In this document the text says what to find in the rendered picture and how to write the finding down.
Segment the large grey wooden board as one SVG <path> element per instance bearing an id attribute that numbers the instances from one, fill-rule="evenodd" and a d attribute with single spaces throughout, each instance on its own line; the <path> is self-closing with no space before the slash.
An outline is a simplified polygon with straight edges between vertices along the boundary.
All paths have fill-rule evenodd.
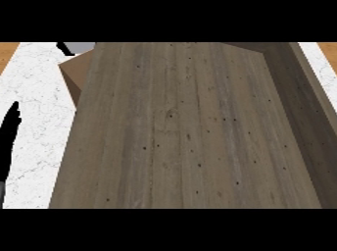
<path id="1" fill-rule="evenodd" d="M 337 114 L 297 43 L 96 46 L 56 208 L 337 208 Z"/>

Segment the pale grey appliance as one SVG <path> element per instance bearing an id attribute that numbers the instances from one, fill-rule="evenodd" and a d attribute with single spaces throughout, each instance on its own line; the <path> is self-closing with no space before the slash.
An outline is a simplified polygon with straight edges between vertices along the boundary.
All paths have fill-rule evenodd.
<path id="1" fill-rule="evenodd" d="M 83 54 L 95 49 L 95 42 L 67 42 L 67 48 L 70 49 L 73 54 Z"/>

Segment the brown cardboard box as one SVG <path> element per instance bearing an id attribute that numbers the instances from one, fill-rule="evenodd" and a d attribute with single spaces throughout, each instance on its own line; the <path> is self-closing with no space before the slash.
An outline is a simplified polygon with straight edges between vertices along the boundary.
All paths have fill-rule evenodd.
<path id="1" fill-rule="evenodd" d="M 74 105 L 79 105 L 92 59 L 93 51 L 89 51 L 59 65 Z"/>

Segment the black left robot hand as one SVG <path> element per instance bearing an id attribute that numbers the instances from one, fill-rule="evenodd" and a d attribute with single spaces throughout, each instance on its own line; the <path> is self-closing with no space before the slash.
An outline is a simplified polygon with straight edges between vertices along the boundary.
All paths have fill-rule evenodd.
<path id="1" fill-rule="evenodd" d="M 0 126 L 0 181 L 6 181 L 11 172 L 14 145 L 21 122 L 20 102 L 15 101 Z"/>

